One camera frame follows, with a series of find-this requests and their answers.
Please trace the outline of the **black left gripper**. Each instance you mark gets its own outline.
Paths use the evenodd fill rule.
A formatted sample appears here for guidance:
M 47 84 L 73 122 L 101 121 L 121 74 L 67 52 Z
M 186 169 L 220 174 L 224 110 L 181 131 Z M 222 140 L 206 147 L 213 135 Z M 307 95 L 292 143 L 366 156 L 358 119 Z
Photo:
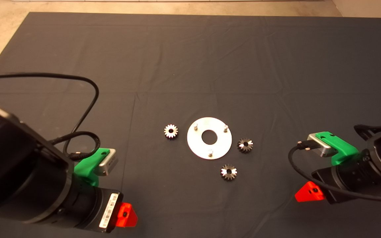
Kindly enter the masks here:
M 111 233 L 117 227 L 135 227 L 138 216 L 132 204 L 122 202 L 123 193 L 115 189 L 92 187 L 91 195 L 85 196 L 87 206 L 75 229 L 98 233 Z

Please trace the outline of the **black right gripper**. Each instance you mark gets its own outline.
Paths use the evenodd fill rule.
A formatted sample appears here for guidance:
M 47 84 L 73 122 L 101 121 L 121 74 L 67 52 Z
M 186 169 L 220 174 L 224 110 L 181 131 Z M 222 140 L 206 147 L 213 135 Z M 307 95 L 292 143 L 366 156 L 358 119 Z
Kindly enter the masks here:
M 375 181 L 377 172 L 372 164 L 376 153 L 363 151 L 354 158 L 336 166 L 318 169 L 312 177 L 326 185 L 337 188 L 333 191 L 312 181 L 306 182 L 296 193 L 297 202 L 327 200 L 329 204 L 338 204 L 354 199 L 377 201 Z

